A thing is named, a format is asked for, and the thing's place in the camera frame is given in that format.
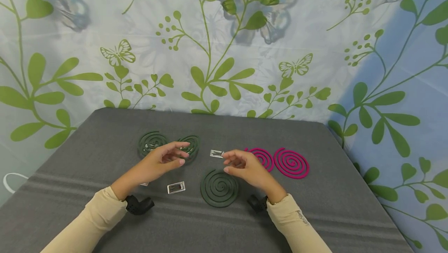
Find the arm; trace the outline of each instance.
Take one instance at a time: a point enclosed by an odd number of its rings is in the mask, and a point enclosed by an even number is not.
[[[100,238],[126,214],[127,203],[123,200],[129,193],[141,183],[154,181],[185,164],[179,157],[189,155],[179,148],[188,145],[188,142],[171,142],[151,151],[110,187],[97,192],[79,216],[41,253],[92,252]]]
[[[224,171],[240,177],[268,195],[268,214],[288,241],[293,253],[331,253],[318,233],[303,216],[290,194],[260,164],[252,153],[233,150],[223,154]]]

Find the table surface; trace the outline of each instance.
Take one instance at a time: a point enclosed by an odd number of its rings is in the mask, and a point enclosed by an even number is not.
[[[94,252],[290,252],[268,214],[255,214],[246,200],[259,191],[239,180],[240,193],[226,208],[209,206],[200,182],[222,169],[210,150],[281,147],[302,154],[308,176],[271,174],[294,196],[304,215],[333,253],[412,253],[336,139],[323,124],[292,120],[194,115],[103,108],[92,115],[0,209],[0,250],[39,252],[95,192],[139,160],[137,143],[159,130],[169,141],[200,137],[194,162],[140,186],[134,195],[152,197],[147,214],[129,213]],[[167,194],[185,181],[186,191]]]

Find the floral backdrop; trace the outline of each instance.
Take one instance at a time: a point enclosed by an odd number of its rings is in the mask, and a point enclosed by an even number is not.
[[[102,107],[325,123],[448,252],[448,0],[0,0],[0,204]]]

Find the long sleeve shirt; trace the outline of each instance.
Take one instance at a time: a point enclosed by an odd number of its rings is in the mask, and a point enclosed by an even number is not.
[[[92,252],[100,238],[124,217],[126,206],[127,202],[119,201],[111,187],[100,190],[41,253]],[[268,201],[267,206],[269,216],[293,253],[331,253],[290,194],[274,205]]]

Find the hand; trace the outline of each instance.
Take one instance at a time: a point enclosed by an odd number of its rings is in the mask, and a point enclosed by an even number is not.
[[[180,150],[188,147],[189,142],[171,142],[151,151],[138,164],[123,174],[112,185],[112,191],[119,200],[124,200],[128,194],[141,183],[152,182],[168,171],[185,164],[188,153]]]
[[[254,187],[262,189],[271,203],[277,203],[287,196],[285,189],[263,167],[257,157],[246,151],[232,150],[224,153],[224,172],[240,177]]]

